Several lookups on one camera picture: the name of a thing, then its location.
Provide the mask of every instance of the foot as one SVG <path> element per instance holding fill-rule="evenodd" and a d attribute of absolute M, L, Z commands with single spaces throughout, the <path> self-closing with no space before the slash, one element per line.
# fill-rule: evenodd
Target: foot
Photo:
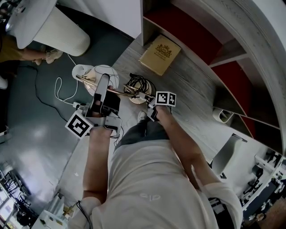
<path fill-rule="evenodd" d="M 46 46 L 45 45 L 41 45 L 40 51 L 41 52 L 45 52 L 46 51 Z M 39 66 L 42 63 L 42 59 L 35 59 L 32 62 Z"/>
<path fill-rule="evenodd" d="M 54 49 L 52 51 L 46 52 L 46 62 L 48 64 L 53 63 L 56 59 L 60 58 L 63 55 L 63 51 Z"/>
<path fill-rule="evenodd" d="M 3 79 L 1 76 L 0 76 L 0 89 L 7 89 L 8 88 L 8 80 L 7 79 Z"/>
<path fill-rule="evenodd" d="M 140 111 L 138 114 L 137 121 L 140 122 L 140 121 L 145 120 L 146 118 L 147 118 L 147 114 L 144 111 Z"/>

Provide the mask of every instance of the tangled cable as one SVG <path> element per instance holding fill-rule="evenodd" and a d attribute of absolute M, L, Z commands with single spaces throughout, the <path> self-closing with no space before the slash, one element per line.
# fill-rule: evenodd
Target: tangled cable
<path fill-rule="evenodd" d="M 128 86 L 129 88 L 131 88 L 134 91 L 145 93 L 149 90 L 149 87 L 152 85 L 154 87 L 154 90 L 155 90 L 154 92 L 152 91 L 152 95 L 156 95 L 157 89 L 156 89 L 155 85 L 150 80 L 147 80 L 143 76 L 136 75 L 133 73 L 130 73 L 130 77 L 131 77 L 131 79 L 128 81 L 126 86 Z M 131 92 L 128 91 L 128 89 L 126 89 L 126 88 L 124 88 L 124 92 L 131 94 Z"/>

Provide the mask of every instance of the white t-shirt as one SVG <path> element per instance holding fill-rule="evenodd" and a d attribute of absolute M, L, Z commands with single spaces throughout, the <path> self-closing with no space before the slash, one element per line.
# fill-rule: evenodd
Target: white t-shirt
<path fill-rule="evenodd" d="M 81 201 L 94 229 L 218 229 L 208 198 L 218 198 L 233 228 L 240 228 L 242 208 L 232 189 L 218 182 L 202 187 L 204 193 L 196 190 L 171 149 L 168 140 L 154 140 L 114 152 L 106 202 L 101 205 L 94 197 Z M 81 211 L 68 228 L 89 228 Z"/>

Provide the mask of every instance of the red shelf panel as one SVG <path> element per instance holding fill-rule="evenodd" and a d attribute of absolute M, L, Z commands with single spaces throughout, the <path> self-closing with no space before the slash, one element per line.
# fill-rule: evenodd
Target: red shelf panel
<path fill-rule="evenodd" d="M 245 115 L 247 115 L 252 101 L 253 86 L 240 65 L 234 61 L 211 69 L 217 74 Z"/>
<path fill-rule="evenodd" d="M 144 17 L 182 41 L 208 65 L 222 47 L 200 23 L 172 4 L 150 11 Z"/>
<path fill-rule="evenodd" d="M 244 124 L 246 125 L 247 129 L 249 130 L 250 134 L 252 135 L 252 137 L 255 138 L 255 121 L 243 116 L 241 116 L 241 118 Z"/>

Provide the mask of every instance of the white cable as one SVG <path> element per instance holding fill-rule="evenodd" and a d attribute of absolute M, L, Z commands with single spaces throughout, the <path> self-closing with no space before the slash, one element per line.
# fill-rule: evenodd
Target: white cable
<path fill-rule="evenodd" d="M 76 65 L 76 63 L 73 61 L 73 59 L 70 57 L 69 54 L 68 54 L 68 57 L 69 57 L 69 58 L 71 59 L 71 61 Z M 56 93 L 57 83 L 58 83 L 58 80 L 59 80 L 59 79 L 61 80 L 61 84 L 60 84 L 60 86 L 59 86 L 58 92 Z M 76 91 L 75 91 L 75 93 L 74 93 L 72 96 L 70 96 L 69 98 L 66 98 L 66 99 L 61 99 L 61 98 L 59 98 L 59 91 L 60 91 L 61 88 L 62 88 L 62 84 L 63 84 L 62 78 L 61 78 L 61 77 L 58 77 L 57 80 L 55 81 L 55 97 L 56 97 L 58 100 L 60 100 L 60 101 L 62 101 L 62 102 L 64 102 L 64 103 L 66 103 L 66 104 L 73 105 L 72 103 L 66 102 L 66 100 L 68 100 L 68 99 L 70 99 L 70 98 L 73 98 L 73 97 L 76 95 L 77 89 L 78 89 L 78 86 L 79 86 L 79 82 L 76 81 Z"/>
<path fill-rule="evenodd" d="M 71 59 L 71 61 L 76 65 L 76 63 L 73 61 L 73 59 L 71 58 L 71 56 L 68 54 L 68 57 Z"/>

